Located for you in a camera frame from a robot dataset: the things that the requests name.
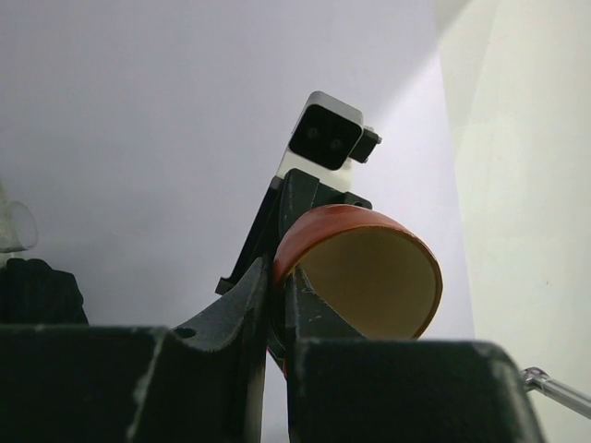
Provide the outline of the orange ceramic mug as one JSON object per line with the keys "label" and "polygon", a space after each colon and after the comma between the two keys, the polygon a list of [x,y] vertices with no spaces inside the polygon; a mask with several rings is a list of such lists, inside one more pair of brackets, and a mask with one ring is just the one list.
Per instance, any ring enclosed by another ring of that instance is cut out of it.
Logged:
{"label": "orange ceramic mug", "polygon": [[406,227],[375,210],[333,204],[305,212],[287,230],[272,262],[280,291],[296,269],[362,336],[417,339],[443,292],[440,264]]}

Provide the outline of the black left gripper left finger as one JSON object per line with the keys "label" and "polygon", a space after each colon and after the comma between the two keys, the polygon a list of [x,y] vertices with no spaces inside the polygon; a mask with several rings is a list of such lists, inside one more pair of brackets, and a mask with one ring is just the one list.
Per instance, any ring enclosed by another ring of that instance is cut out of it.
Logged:
{"label": "black left gripper left finger", "polygon": [[174,329],[1,322],[5,442],[257,442],[269,263]]}

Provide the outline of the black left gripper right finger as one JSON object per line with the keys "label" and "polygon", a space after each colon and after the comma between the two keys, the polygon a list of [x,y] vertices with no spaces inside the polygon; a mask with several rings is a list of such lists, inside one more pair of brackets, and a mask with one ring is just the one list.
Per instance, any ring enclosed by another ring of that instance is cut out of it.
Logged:
{"label": "black left gripper right finger", "polygon": [[370,340],[312,290],[285,286],[294,442],[540,442],[516,365],[486,341]]}

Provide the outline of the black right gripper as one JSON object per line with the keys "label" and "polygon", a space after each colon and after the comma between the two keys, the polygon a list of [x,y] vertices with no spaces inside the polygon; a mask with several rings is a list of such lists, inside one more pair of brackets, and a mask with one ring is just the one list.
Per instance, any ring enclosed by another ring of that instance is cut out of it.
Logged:
{"label": "black right gripper", "polygon": [[233,289],[251,264],[276,246],[278,230],[280,238],[285,237],[293,224],[312,208],[317,190],[318,206],[346,204],[373,209],[369,200],[349,191],[343,192],[326,186],[317,177],[299,169],[288,171],[283,180],[273,177],[235,266],[229,277],[220,278],[215,288],[216,293],[227,293]]}

